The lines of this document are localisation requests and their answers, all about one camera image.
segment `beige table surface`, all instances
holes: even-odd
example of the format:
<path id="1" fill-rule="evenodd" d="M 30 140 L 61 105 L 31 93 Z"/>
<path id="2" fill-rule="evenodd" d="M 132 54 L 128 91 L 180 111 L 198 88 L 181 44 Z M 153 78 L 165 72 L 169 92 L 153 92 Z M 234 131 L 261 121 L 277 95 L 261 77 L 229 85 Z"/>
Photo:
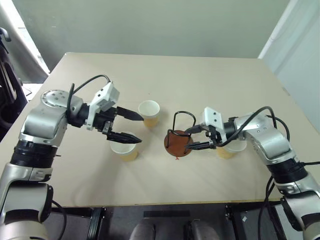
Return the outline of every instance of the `beige table surface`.
<path id="1" fill-rule="evenodd" d="M 120 91 L 118 106 L 137 111 L 140 102 L 157 101 L 160 122 L 147 129 L 142 122 L 116 117 L 114 130 L 133 132 L 143 140 L 132 162 L 113 154 L 106 137 L 96 130 L 69 126 L 48 182 L 54 188 L 54 199 L 64 206 L 262 200 L 270 173 L 250 144 L 228 160 L 209 149 L 194 150 L 179 160 L 166 152 L 166 131 L 179 110 L 198 117 L 209 106 L 227 121 L 272 106 L 275 115 L 289 126 L 291 144 L 300 160 L 319 161 L 318 132 L 262 60 L 67 53 L 1 142 L 1 169 L 10 161 L 25 117 L 39 103 L 42 92 L 69 91 L 71 83 L 79 86 L 98 74 L 107 74 L 114 81 Z M 90 102 L 104 84 L 103 78 L 97 79 L 77 96 Z M 186 116 L 177 118 L 177 129 L 190 124 Z M 204 140 L 201 135 L 193 139 Z M 320 167 L 307 169 L 320 181 Z M 271 198 L 279 196 L 275 190 Z"/>

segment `white paper cup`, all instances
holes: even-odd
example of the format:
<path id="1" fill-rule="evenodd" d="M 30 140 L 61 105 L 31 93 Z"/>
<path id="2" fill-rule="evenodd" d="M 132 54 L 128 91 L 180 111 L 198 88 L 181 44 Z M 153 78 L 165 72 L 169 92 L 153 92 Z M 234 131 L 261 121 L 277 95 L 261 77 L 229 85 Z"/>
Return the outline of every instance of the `white paper cup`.
<path id="1" fill-rule="evenodd" d="M 124 144 L 116 141 L 110 141 L 111 150 L 117 155 L 119 155 L 126 162 L 132 161 L 137 157 L 138 151 L 136 147 L 137 144 L 135 143 Z"/>
<path id="2" fill-rule="evenodd" d="M 144 125 L 152 128 L 157 125 L 159 120 L 160 106 L 156 101 L 147 100 L 140 103 L 139 114 L 144 118 Z"/>
<path id="3" fill-rule="evenodd" d="M 239 139 L 231 141 L 224 147 L 217 147 L 216 151 L 218 155 L 223 159 L 230 159 L 237 153 L 245 150 L 247 147 L 247 141 L 241 141 Z"/>

